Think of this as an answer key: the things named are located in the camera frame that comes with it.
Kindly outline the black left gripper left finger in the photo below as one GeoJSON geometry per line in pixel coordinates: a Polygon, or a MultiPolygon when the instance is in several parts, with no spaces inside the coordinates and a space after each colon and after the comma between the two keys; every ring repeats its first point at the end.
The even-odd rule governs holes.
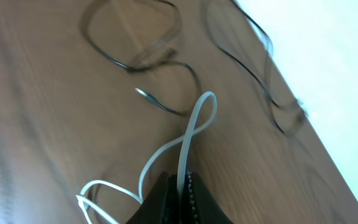
{"type": "Polygon", "coordinates": [[[176,185],[176,175],[161,173],[142,205],[127,221],[127,224],[179,223],[179,199],[176,185]]]}

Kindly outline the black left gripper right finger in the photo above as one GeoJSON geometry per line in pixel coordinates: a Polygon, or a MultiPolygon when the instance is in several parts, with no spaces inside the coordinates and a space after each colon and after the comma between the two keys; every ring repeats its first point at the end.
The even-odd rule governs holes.
{"type": "Polygon", "coordinates": [[[181,222],[184,224],[232,224],[196,172],[186,175],[181,198],[181,222]]]}

